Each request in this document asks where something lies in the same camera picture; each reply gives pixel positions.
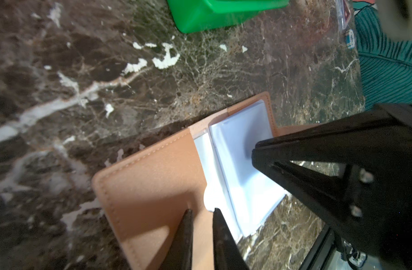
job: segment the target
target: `brown leather wallet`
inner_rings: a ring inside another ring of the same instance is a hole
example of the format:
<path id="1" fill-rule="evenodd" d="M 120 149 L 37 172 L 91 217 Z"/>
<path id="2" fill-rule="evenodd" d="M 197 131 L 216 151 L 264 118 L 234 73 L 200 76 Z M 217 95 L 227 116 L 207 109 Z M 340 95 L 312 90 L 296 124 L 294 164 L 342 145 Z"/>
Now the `brown leather wallet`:
<path id="1" fill-rule="evenodd" d="M 92 179 L 93 189 L 132 269 L 155 270 L 187 208 L 194 214 L 192 268 L 213 269 L 212 216 L 203 204 L 206 179 L 194 144 L 206 127 L 264 100 L 274 137 L 310 126 L 276 127 L 268 92 L 255 95 L 139 151 Z"/>

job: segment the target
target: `screw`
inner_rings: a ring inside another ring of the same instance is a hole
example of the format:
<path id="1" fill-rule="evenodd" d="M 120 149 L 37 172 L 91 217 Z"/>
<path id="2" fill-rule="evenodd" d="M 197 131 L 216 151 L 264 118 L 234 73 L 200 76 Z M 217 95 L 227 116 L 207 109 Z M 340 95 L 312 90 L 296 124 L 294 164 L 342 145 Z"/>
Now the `screw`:
<path id="1" fill-rule="evenodd" d="M 374 175 L 365 169 L 360 169 L 360 181 L 365 184 L 370 184 L 374 181 Z"/>
<path id="2" fill-rule="evenodd" d="M 357 206 L 355 206 L 354 204 L 350 205 L 350 209 L 351 209 L 351 215 L 353 215 L 354 217 L 363 216 L 362 210 L 358 208 Z"/>

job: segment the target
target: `brown marble surface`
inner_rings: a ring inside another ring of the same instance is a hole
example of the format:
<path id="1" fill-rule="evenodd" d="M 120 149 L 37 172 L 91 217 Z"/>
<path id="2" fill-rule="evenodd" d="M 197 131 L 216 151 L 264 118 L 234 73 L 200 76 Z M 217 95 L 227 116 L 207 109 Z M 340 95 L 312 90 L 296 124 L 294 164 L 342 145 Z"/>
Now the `brown marble surface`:
<path id="1" fill-rule="evenodd" d="M 91 176 L 263 91 L 279 126 L 363 110 L 334 0 L 188 35 L 164 0 L 0 0 L 0 269 L 128 269 Z M 286 198 L 239 246 L 297 269 L 321 228 Z"/>

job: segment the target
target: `green container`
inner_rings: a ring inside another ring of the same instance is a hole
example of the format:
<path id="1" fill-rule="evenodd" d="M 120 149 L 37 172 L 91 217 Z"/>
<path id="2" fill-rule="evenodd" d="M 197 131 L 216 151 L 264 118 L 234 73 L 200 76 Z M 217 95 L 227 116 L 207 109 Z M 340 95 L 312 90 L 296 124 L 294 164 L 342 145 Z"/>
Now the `green container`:
<path id="1" fill-rule="evenodd" d="M 285 7 L 288 0 L 167 0 L 182 33 L 236 25 L 263 10 Z"/>

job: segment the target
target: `marble table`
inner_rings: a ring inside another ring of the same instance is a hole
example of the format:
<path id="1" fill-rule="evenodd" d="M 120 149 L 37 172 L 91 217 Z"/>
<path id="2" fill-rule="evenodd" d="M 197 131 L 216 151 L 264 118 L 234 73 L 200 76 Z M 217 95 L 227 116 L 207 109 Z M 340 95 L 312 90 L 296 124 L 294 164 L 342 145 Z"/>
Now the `marble table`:
<path id="1" fill-rule="evenodd" d="M 91 176 L 263 91 L 278 126 L 363 110 L 334 0 L 188 35 L 164 0 L 0 0 L 0 270 L 128 269 Z M 298 269 L 322 226 L 287 197 L 239 247 Z"/>

